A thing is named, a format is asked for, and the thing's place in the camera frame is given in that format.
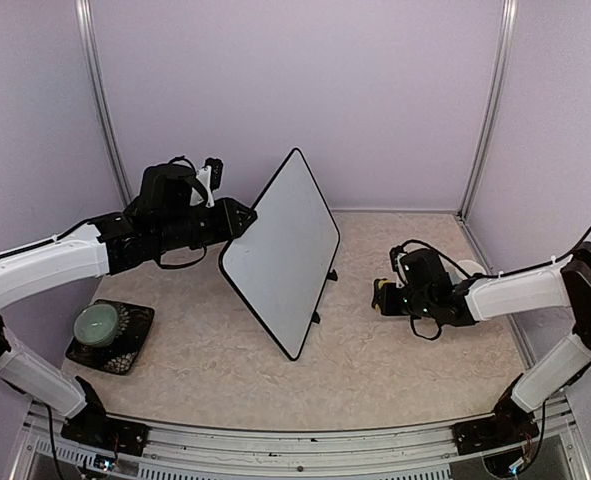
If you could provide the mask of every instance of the green bowl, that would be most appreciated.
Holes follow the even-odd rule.
[[[105,303],[91,305],[79,314],[73,333],[77,341],[89,347],[106,347],[117,335],[119,315]]]

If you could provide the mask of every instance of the purple wall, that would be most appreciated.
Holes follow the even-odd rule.
[[[93,2],[130,181],[171,155],[213,155],[223,194],[252,201],[299,146],[333,207],[455,211],[502,4]]]
[[[521,2],[506,88],[472,217],[495,266],[560,254],[591,223],[591,2]],[[569,312],[521,315],[541,357]],[[569,393],[591,455],[591,370]]]
[[[89,85],[74,2],[0,1],[0,250],[119,209]],[[67,285],[3,314],[60,364],[95,285]],[[27,406],[0,381],[0,478]]]

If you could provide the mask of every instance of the whiteboard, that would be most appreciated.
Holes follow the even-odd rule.
[[[339,229],[294,148],[253,206],[257,220],[220,270],[290,360],[297,360],[339,246]]]

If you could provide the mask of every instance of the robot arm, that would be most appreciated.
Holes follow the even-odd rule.
[[[537,435],[532,412],[591,365],[591,243],[569,259],[504,277],[472,276],[453,285],[434,249],[391,250],[399,284],[375,280],[373,307],[383,315],[433,318],[438,327],[474,325],[497,316],[547,307],[571,307],[575,325],[544,358],[518,377],[487,419],[455,425],[461,454]]]
[[[176,158],[146,169],[140,195],[123,212],[88,219],[61,235],[0,252],[0,312],[36,293],[83,278],[114,275],[148,260],[161,268],[182,268],[185,265],[162,264],[163,254],[182,247],[206,251],[209,245],[241,236],[257,215],[231,198],[214,200],[222,162],[208,159],[195,171],[190,162],[179,164],[182,161]],[[116,430],[124,429],[124,422],[106,418],[90,384],[32,352],[4,326],[1,315],[0,378],[70,419],[75,440],[91,439],[87,443],[101,448],[114,442]],[[131,427],[120,438],[137,431]]]

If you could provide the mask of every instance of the black coaster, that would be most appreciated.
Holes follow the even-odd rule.
[[[97,300],[95,304],[98,303],[106,303],[117,309],[119,331],[115,340],[107,347],[88,347],[73,337],[66,350],[66,358],[101,372],[126,375],[144,346],[155,310],[111,300]]]

